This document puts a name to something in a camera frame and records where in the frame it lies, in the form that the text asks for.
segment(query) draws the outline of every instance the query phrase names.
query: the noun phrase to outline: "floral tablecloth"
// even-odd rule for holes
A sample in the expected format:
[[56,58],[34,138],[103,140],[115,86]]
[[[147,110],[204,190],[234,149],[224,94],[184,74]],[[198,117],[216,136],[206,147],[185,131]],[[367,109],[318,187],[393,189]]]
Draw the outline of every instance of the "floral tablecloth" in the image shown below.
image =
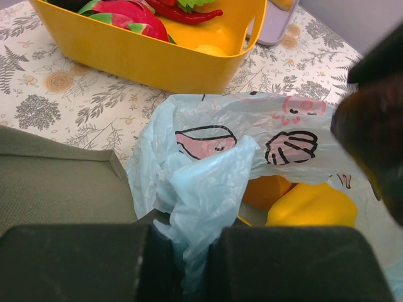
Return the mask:
[[[256,45],[226,93],[299,94],[336,103],[349,93],[358,53],[297,8],[277,47]],[[86,149],[113,149],[126,163],[169,93],[65,58],[28,2],[0,11],[0,125]]]

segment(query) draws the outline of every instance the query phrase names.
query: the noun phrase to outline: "shell print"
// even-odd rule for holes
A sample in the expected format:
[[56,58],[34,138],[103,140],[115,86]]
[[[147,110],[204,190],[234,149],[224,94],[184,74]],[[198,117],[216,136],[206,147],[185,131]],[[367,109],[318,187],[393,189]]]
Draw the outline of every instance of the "shell print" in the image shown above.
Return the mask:
[[308,131],[280,132],[266,143],[266,160],[271,165],[301,163],[315,157],[317,136]]

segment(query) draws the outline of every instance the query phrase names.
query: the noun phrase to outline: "toy chili pepper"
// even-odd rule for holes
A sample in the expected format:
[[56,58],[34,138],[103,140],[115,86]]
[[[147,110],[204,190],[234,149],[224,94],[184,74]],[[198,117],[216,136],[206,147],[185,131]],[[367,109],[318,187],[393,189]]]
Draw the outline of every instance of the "toy chili pepper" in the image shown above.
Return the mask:
[[175,6],[163,5],[159,0],[145,0],[155,11],[163,17],[180,23],[197,25],[209,21],[215,17],[222,16],[222,10],[211,11],[209,13],[186,13],[183,9]]
[[159,2],[163,3],[164,5],[175,6],[177,0],[159,0]]

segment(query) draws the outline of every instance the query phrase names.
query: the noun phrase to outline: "green fabric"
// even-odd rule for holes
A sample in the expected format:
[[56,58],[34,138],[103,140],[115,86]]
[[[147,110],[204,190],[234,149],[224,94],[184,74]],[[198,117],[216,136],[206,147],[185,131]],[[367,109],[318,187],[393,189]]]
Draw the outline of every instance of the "green fabric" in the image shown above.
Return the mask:
[[0,234],[30,223],[131,223],[126,172],[111,150],[0,126]]

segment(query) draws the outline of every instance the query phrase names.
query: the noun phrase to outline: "yellow basket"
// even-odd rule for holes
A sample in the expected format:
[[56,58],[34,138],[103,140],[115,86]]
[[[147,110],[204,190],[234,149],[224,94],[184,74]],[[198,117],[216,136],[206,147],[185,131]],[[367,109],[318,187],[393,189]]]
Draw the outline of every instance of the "yellow basket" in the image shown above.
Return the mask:
[[[43,2],[30,0],[66,57],[96,69],[175,93],[220,94],[255,45],[267,0],[216,0],[201,11],[223,16],[197,26],[161,18],[178,45],[123,30]],[[244,41],[254,20],[245,50]],[[197,52],[220,47],[227,57]]]

